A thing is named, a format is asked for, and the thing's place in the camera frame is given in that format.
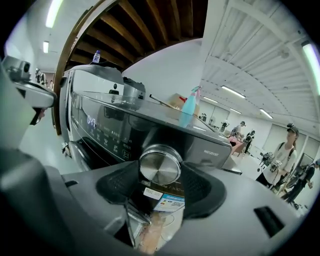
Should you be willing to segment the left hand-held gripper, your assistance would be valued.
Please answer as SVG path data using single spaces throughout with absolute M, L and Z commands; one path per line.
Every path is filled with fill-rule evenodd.
M 44 85 L 20 82 L 23 64 L 11 56 L 0 63 L 0 147 L 4 149 L 17 149 L 29 125 L 36 125 L 58 99 Z

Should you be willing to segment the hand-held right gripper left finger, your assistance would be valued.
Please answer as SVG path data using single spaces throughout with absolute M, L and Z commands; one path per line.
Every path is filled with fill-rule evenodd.
M 3 256 L 135 256 L 85 213 L 59 171 L 18 149 L 0 151 Z

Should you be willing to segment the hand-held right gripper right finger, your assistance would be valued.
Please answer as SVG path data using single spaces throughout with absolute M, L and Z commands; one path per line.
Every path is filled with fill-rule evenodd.
M 185 208 L 174 256 L 271 256 L 302 219 L 262 184 L 210 166 L 182 164 Z

